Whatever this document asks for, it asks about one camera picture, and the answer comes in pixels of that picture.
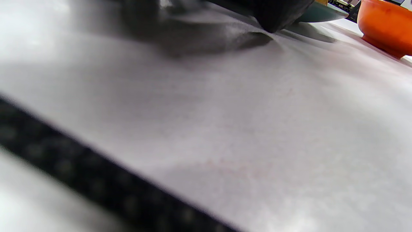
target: orange container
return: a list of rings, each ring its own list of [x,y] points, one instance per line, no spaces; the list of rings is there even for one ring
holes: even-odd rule
[[[362,0],[362,39],[400,59],[412,55],[412,11],[383,0]]]

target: black strip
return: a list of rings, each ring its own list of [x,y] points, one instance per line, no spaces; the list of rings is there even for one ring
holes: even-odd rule
[[[0,145],[144,231],[235,231],[33,118],[1,96]]]
[[[349,16],[346,18],[354,23],[358,22],[358,13],[361,7],[362,1],[359,1],[356,6],[349,12]]]

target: dark object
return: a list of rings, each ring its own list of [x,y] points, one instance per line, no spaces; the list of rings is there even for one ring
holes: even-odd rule
[[[0,146],[145,232],[236,232],[0,95]]]
[[[262,28],[274,33],[301,17],[314,0],[254,0],[253,16]]]
[[[211,2],[244,16],[253,16],[260,26],[271,33],[292,24],[309,8],[314,0],[185,0],[189,5]],[[180,0],[172,0],[179,5]],[[157,17],[159,0],[123,0],[126,11],[134,11],[137,18]]]
[[[296,22],[317,23],[327,22],[337,19],[344,19],[349,16],[348,12],[332,5],[314,2],[308,10],[296,20]]]
[[[349,12],[349,16],[346,18],[354,23],[358,22],[359,8],[361,7],[362,1],[358,2],[356,6]]]
[[[353,10],[352,4],[350,4],[350,2],[352,2],[351,0],[349,0],[349,3],[347,3],[346,1],[345,4],[343,4],[341,1],[337,1],[337,0],[329,0],[328,1],[330,4],[346,11],[346,12],[350,12],[351,10]]]
[[[393,4],[400,6],[405,0],[385,0],[385,1],[391,2]]]

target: white countertop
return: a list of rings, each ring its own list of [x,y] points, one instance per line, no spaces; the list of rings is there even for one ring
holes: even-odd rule
[[[269,42],[203,17],[145,43],[124,35],[113,2],[3,0],[0,93],[245,231],[410,232],[409,58],[366,44],[344,19],[314,25],[337,39],[324,43]],[[13,212],[1,231],[27,231],[16,219],[27,215],[81,231],[69,213],[47,219],[59,207],[26,189],[103,214],[1,159],[0,201]],[[42,184],[14,188],[12,174]]]

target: dark green object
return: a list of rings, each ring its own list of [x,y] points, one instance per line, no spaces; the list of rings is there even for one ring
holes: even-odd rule
[[[349,13],[338,7],[329,4],[325,6],[318,2],[314,2],[308,10],[296,20],[296,22],[317,23],[326,22],[336,19],[343,19],[348,17]]]

